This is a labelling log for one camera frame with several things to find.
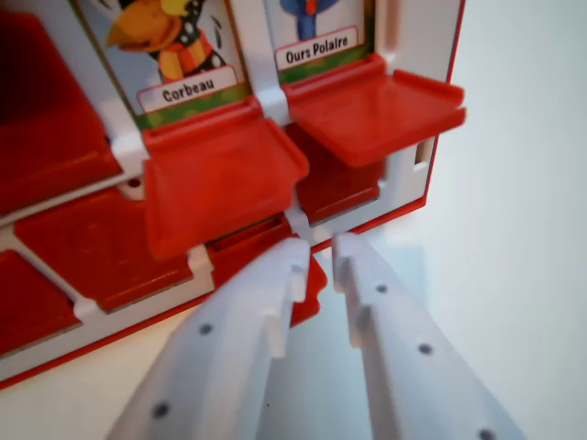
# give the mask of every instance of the cartoon crow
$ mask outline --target cartoon crow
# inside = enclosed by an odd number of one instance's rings
[[[280,0],[285,12],[297,16],[297,37],[300,41],[316,36],[316,14],[326,11],[338,0]]]
[[[197,27],[205,0],[119,0],[106,46],[148,52],[165,83],[226,63]]]

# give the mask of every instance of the label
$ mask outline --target label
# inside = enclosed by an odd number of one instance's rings
[[[230,66],[206,71],[183,80],[170,82],[137,94],[138,102],[145,112],[176,105],[202,97],[237,84],[237,76]]]
[[[70,0],[139,129],[250,94],[226,0]]]
[[[277,69],[282,71],[342,50],[351,49],[358,44],[357,34],[356,27],[345,27],[320,37],[279,48],[275,52]]]

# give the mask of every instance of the white background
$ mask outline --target white background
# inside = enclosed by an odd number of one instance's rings
[[[427,207],[365,235],[388,258],[423,247],[430,312],[531,439],[585,437],[586,21],[580,0],[469,0],[453,74],[466,125],[440,139]],[[343,299],[324,290],[321,302],[271,372],[268,397],[282,397],[270,408],[289,416],[270,422],[364,439]],[[103,438],[183,318],[1,391],[3,438]]]

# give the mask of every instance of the orange beak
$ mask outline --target orange beak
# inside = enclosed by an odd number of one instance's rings
[[[106,46],[153,52],[167,48],[182,28],[178,16],[165,14],[160,0],[136,0],[122,11],[110,28]]]

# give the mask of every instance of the toy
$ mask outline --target toy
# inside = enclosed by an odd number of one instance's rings
[[[318,251],[424,206],[437,136],[465,117],[446,83],[463,2],[410,2],[307,2],[301,40],[280,2],[3,0],[22,38],[0,387],[203,302],[285,238]],[[293,325],[319,310],[315,261],[309,280]]]
[[[383,258],[352,234],[335,236],[333,250],[350,341],[363,355],[372,438],[525,438]],[[186,318],[108,438],[256,438],[309,256],[303,240],[283,241]]]

